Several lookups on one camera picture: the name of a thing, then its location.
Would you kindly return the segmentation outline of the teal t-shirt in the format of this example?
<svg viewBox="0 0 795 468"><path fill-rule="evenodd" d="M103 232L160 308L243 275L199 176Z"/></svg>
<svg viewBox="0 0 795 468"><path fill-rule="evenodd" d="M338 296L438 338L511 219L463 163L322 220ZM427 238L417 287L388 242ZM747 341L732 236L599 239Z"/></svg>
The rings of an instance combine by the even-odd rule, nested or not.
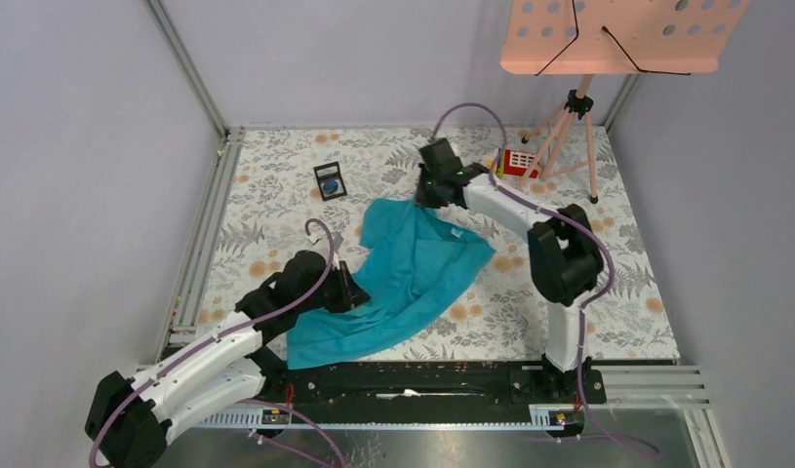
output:
<svg viewBox="0 0 795 468"><path fill-rule="evenodd" d="M413 201L376 199L360 244L368 249L353 279L370 301L350 312L318 309L287 334L290 369L368 357L421 332L466 292L495 254L478 234Z"/></svg>

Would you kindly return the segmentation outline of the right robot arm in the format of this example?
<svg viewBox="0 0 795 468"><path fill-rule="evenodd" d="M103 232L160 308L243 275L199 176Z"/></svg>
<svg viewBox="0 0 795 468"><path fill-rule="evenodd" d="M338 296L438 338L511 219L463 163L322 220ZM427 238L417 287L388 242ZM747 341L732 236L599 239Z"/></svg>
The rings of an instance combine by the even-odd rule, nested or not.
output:
<svg viewBox="0 0 795 468"><path fill-rule="evenodd" d="M584 209L537 205L490 169L478 163L462 164L444 138L426 144L419 154L419 205L431 209L456 205L485 215L526 242L532 281L548 302L544 359L549 370L542 386L552 400L570 400L581 388L576 369L585 358L580 306L592 296L604 269Z"/></svg>

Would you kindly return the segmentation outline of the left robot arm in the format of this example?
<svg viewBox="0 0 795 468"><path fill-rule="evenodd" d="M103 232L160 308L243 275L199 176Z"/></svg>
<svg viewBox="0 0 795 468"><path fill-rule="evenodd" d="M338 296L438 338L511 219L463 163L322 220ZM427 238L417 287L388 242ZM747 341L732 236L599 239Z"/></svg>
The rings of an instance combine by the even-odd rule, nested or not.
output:
<svg viewBox="0 0 795 468"><path fill-rule="evenodd" d="M258 396L289 404L296 388L269 342L306 312L345 313L370 299L345 262L298 252L217 326L165 361L130 377L114 371L99 382L85 423L90 465L104 458L109 467L150 467L179 435L234 403Z"/></svg>

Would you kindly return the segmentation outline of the blue round brooch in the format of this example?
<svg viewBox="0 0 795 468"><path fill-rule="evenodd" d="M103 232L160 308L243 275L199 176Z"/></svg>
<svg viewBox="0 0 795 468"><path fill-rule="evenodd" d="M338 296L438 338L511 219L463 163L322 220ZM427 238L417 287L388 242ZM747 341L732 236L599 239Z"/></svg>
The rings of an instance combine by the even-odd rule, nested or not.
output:
<svg viewBox="0 0 795 468"><path fill-rule="evenodd" d="M336 179L329 179L322 183L321 188L326 196L333 196L339 192L340 185Z"/></svg>

